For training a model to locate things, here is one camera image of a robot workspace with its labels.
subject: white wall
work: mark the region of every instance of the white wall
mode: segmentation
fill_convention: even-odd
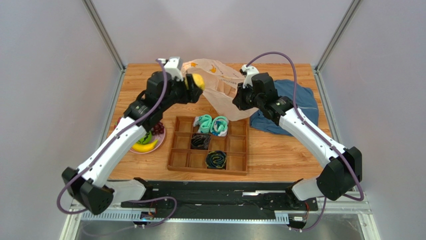
[[[0,239],[59,238],[61,173],[95,150],[118,77],[82,1],[0,1]]]
[[[322,72],[383,240],[424,239],[426,4],[363,1]]]
[[[181,56],[248,62],[282,51],[317,64],[351,0],[94,0],[122,60]],[[259,62],[282,63],[269,56]]]

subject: green fruit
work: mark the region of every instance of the green fruit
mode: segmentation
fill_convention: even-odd
[[[137,143],[138,144],[148,144],[149,142],[151,142],[152,138],[153,138],[153,134],[152,134],[151,131],[149,131],[147,134],[145,134],[144,137],[139,139],[139,141],[137,141]]]

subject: metal frame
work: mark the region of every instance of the metal frame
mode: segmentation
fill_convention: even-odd
[[[68,215],[63,225],[62,232],[60,234],[60,240],[74,240],[79,231],[80,221],[82,220],[81,214]]]
[[[140,208],[118,208],[107,209],[99,215],[90,212],[81,214],[82,221],[121,221],[121,222],[159,222],[163,218],[151,220],[140,219],[143,209]],[[275,211],[275,219],[207,219],[207,218],[170,218],[168,223],[205,223],[205,224],[289,224],[289,215],[284,212]]]
[[[379,231],[377,230],[376,221],[373,214],[358,214],[359,223],[361,224],[362,233],[366,240],[380,240]]]
[[[316,86],[318,87],[319,96],[321,98],[322,106],[324,107],[325,117],[327,118],[328,126],[330,128],[331,137],[338,141],[342,142],[340,137],[339,129],[336,125],[335,116],[333,114],[332,108],[330,106],[329,97],[327,95],[326,88],[324,87],[323,78],[321,73],[315,70],[315,67],[312,67],[313,76],[315,77]]]
[[[354,17],[355,12],[360,7],[360,4],[363,0],[353,0],[350,3],[349,8],[347,9],[346,13],[344,14],[340,24],[338,25],[336,31],[334,32],[333,37],[331,38],[330,42],[328,43],[328,46],[325,48],[324,53],[322,54],[321,58],[319,59],[318,64],[315,66],[315,70],[320,72],[324,65],[326,64],[327,60],[329,59],[330,55],[333,52],[333,49],[335,48],[336,44],[340,40],[342,34],[345,32],[346,28],[348,27],[349,22]]]
[[[117,85],[115,86],[115,92],[114,92],[114,95],[112,97],[112,101],[109,105],[108,117],[106,118],[105,123],[104,123],[102,136],[100,137],[99,142],[97,143],[98,146],[100,146],[105,141],[105,139],[107,139],[108,131],[110,130],[111,122],[113,120],[114,111],[116,109],[116,105],[117,105],[117,102],[119,100],[120,91],[121,91],[122,86],[123,86],[125,74],[126,74],[126,70],[122,70],[120,77],[117,81]]]
[[[95,5],[93,4],[92,0],[82,0],[84,6],[86,7],[91,19],[93,20],[94,25],[96,26],[97,30],[100,33],[100,36],[102,37],[103,41],[105,42],[106,47],[108,48],[109,52],[111,53],[112,58],[115,61],[115,64],[117,64],[117,67],[124,71],[126,69],[126,66],[123,64],[123,61],[117,52],[116,47],[113,44],[113,41],[111,40],[110,36],[108,35],[107,30],[105,29],[104,24],[101,21],[101,18],[99,17],[98,12],[96,11]]]

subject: red grapes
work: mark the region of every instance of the red grapes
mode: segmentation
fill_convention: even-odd
[[[152,129],[151,129],[152,135],[160,135],[164,134],[164,125],[162,122],[158,122]]]

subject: banana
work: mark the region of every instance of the banana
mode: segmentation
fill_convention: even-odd
[[[153,150],[156,147],[158,141],[159,140],[156,139],[155,141],[153,141],[151,143],[148,143],[148,144],[135,143],[131,148],[133,150],[135,150],[136,152],[146,153],[146,152],[149,152],[149,151]]]

